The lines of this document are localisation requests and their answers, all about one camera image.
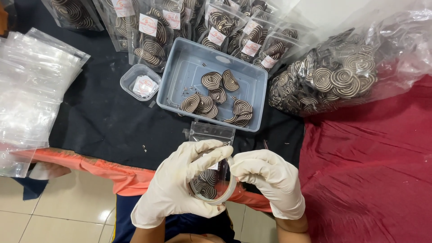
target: person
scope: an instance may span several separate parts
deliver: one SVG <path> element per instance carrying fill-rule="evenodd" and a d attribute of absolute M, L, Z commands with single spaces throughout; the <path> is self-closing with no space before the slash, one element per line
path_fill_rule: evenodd
<path fill-rule="evenodd" d="M 212 150 L 197 159 L 198 154 Z M 231 156 L 218 140 L 185 142 L 164 160 L 142 196 L 117 195 L 113 243 L 240 243 L 224 204 L 211 206 L 187 189 L 195 176 Z M 280 243 L 308 243 L 298 170 L 269 150 L 239 153 L 230 171 L 269 199 Z"/>

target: white tile floor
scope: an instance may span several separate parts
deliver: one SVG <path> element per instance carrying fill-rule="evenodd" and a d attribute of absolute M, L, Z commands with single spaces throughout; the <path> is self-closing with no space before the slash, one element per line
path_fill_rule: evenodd
<path fill-rule="evenodd" d="M 109 243 L 115 223 L 112 181 L 73 171 L 51 180 L 40 198 L 22 200 L 22 186 L 0 176 L 0 242 Z M 227 202 L 235 238 L 275 243 L 274 220 L 245 205 Z"/>

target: white label sticker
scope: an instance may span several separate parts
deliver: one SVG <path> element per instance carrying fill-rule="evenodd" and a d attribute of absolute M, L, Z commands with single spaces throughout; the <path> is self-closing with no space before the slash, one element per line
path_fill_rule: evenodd
<path fill-rule="evenodd" d="M 184 8 L 185 10 L 186 10 L 186 19 L 187 20 L 190 20 L 191 19 L 191 12 L 192 12 L 192 9 L 189 9 L 189 8 Z"/>
<path fill-rule="evenodd" d="M 272 68 L 276 64 L 277 60 L 274 60 L 269 55 L 261 61 L 261 64 L 266 68 Z"/>
<path fill-rule="evenodd" d="M 248 54 L 249 56 L 253 57 L 260 49 L 261 45 L 249 40 L 245 47 L 243 48 L 242 52 L 245 54 Z"/>
<path fill-rule="evenodd" d="M 141 95 L 141 97 L 148 97 L 156 88 L 158 84 L 154 82 L 149 76 L 144 75 L 137 77 L 132 91 Z"/>
<path fill-rule="evenodd" d="M 238 11 L 240 5 L 234 3 L 232 0 L 228 0 L 228 1 L 229 1 L 229 5 L 231 6 L 231 9 L 233 9 L 234 11 Z"/>
<path fill-rule="evenodd" d="M 209 169 L 215 169 L 215 170 L 218 170 L 218 168 L 219 168 L 219 162 L 209 167 Z"/>
<path fill-rule="evenodd" d="M 255 22 L 255 21 L 253 21 L 253 20 L 250 20 L 250 21 L 246 24 L 245 29 L 243 30 L 243 32 L 249 35 L 249 34 L 251 33 L 251 31 L 252 31 L 255 27 L 257 27 L 257 26 L 261 26 L 261 25 L 259 25 L 257 22 Z"/>
<path fill-rule="evenodd" d="M 180 29 L 180 13 L 162 10 L 164 18 L 172 29 Z"/>
<path fill-rule="evenodd" d="M 158 20 L 152 17 L 148 17 L 140 13 L 140 28 L 142 33 L 156 37 L 156 30 L 158 28 Z"/>
<path fill-rule="evenodd" d="M 217 12 L 217 11 L 219 11 L 217 8 L 214 8 L 214 7 L 212 7 L 212 6 L 209 5 L 208 8 L 207 8 L 206 15 L 204 17 L 204 19 L 206 20 L 206 22 L 209 21 L 210 14 L 212 14 L 214 12 Z"/>
<path fill-rule="evenodd" d="M 111 0 L 117 17 L 129 17 L 135 15 L 132 0 Z"/>
<path fill-rule="evenodd" d="M 217 31 L 214 27 L 212 27 L 209 31 L 209 36 L 207 38 L 209 39 L 209 41 L 220 46 L 220 45 L 222 45 L 226 36 L 224 34 L 222 34 L 221 32 Z"/>

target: hand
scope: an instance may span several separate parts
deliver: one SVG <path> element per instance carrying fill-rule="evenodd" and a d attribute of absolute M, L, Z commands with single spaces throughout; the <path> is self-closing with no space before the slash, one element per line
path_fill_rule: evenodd
<path fill-rule="evenodd" d="M 299 219 L 305 212 L 300 191 L 299 170 L 270 150 L 255 150 L 234 156 L 231 174 L 241 182 L 254 184 L 270 200 L 273 215 Z"/>
<path fill-rule="evenodd" d="M 198 157 L 209 149 L 212 152 Z M 132 223 L 143 229 L 159 226 L 171 214 L 193 213 L 211 218 L 225 210 L 225 205 L 211 206 L 189 194 L 187 184 L 202 171 L 232 154 L 231 146 L 218 140 L 184 142 L 162 162 L 150 182 L 147 192 L 132 211 Z"/>

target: black tablecloth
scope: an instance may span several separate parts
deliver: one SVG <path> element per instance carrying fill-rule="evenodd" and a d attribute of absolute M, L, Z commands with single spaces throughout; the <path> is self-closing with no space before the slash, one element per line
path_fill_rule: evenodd
<path fill-rule="evenodd" d="M 116 52 L 106 31 L 75 32 L 58 27 L 40 0 L 16 0 L 17 30 L 35 27 L 92 57 L 64 96 L 49 143 L 126 166 L 156 170 L 184 141 L 193 119 L 179 117 L 150 101 L 141 102 L 119 84 L 131 67 L 127 53 Z M 258 132 L 236 131 L 234 153 L 264 149 L 299 165 L 304 124 L 301 118 L 264 107 Z"/>

